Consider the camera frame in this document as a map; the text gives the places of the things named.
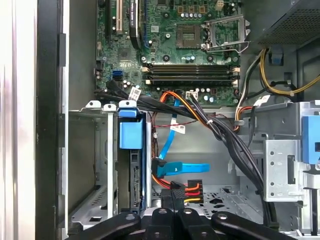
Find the green circuit board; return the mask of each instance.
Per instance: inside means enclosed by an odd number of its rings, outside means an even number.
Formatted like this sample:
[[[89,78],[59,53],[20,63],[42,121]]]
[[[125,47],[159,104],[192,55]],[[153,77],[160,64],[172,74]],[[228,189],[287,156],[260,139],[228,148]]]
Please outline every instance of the green circuit board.
[[[122,0],[122,33],[112,31],[110,40],[106,39],[106,8],[97,6],[97,52],[96,60],[102,72],[96,79],[96,87],[105,89],[106,82],[112,79],[112,71],[123,71],[119,86],[130,92],[131,86],[138,86],[143,94],[159,99],[163,90],[199,91],[198,101],[201,105],[212,107],[234,106],[237,104],[235,88],[232,85],[213,85],[203,87],[201,84],[178,86],[153,86],[143,79],[143,63],[154,65],[228,65],[239,66],[240,57],[236,51],[208,54],[201,49],[202,41],[208,36],[202,31],[202,24],[208,20],[220,19],[239,14],[234,11],[216,10],[217,0],[143,0],[140,9],[143,21],[140,28],[144,32],[142,50],[136,50],[129,35],[130,1]],[[117,0],[111,0],[111,17],[117,15]],[[232,42],[238,38],[238,24],[235,22],[217,24],[217,43]]]

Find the motherboard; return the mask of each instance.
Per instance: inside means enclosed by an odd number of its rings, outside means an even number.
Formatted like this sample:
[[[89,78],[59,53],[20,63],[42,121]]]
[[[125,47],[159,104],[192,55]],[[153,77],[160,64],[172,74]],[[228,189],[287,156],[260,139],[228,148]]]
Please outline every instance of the motherboard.
[[[96,88],[114,80],[159,99],[163,91],[201,105],[238,103],[246,22],[238,0],[98,0]]]

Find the screw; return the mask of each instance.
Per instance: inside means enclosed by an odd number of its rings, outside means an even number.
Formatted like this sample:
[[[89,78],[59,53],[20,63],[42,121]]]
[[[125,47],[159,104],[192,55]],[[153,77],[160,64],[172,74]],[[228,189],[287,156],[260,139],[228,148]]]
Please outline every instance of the screw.
[[[132,214],[128,214],[128,215],[125,217],[125,219],[127,219],[127,220],[133,220],[133,219],[135,219],[135,216],[133,216]]]
[[[185,210],[183,210],[183,212],[184,212],[185,214],[191,214],[191,213],[192,213],[192,210],[189,209],[189,208],[186,208]]]
[[[225,214],[218,214],[218,218],[220,218],[221,220],[226,220],[228,217]]]
[[[159,210],[159,213],[160,213],[160,214],[166,214],[166,213],[167,213],[167,210],[165,210],[165,209],[160,209],[160,210]]]

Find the blue sata port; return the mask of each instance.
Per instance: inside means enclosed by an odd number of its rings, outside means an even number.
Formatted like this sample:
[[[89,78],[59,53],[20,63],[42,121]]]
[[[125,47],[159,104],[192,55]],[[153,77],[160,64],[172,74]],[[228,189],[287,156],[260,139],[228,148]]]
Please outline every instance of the blue sata port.
[[[122,81],[124,75],[124,71],[122,70],[113,70],[112,71],[112,79],[115,81]]]
[[[124,75],[124,71],[122,71],[122,70],[113,70],[112,71],[113,77],[118,77],[118,76],[123,76],[123,75]]]

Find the blue tab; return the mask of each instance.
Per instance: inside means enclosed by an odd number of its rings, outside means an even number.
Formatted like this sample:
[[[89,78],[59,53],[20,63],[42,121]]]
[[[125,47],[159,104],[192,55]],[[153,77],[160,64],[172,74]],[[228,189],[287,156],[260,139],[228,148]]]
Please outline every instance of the blue tab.
[[[120,118],[137,118],[138,110],[136,108],[121,109],[118,113]]]
[[[320,116],[302,117],[302,160],[305,164],[320,161]]]
[[[163,167],[158,166],[157,177],[172,176],[178,174],[205,173],[210,171],[207,163],[183,163],[181,161],[167,162]]]
[[[142,149],[143,119],[139,122],[120,122],[119,147],[121,149]]]

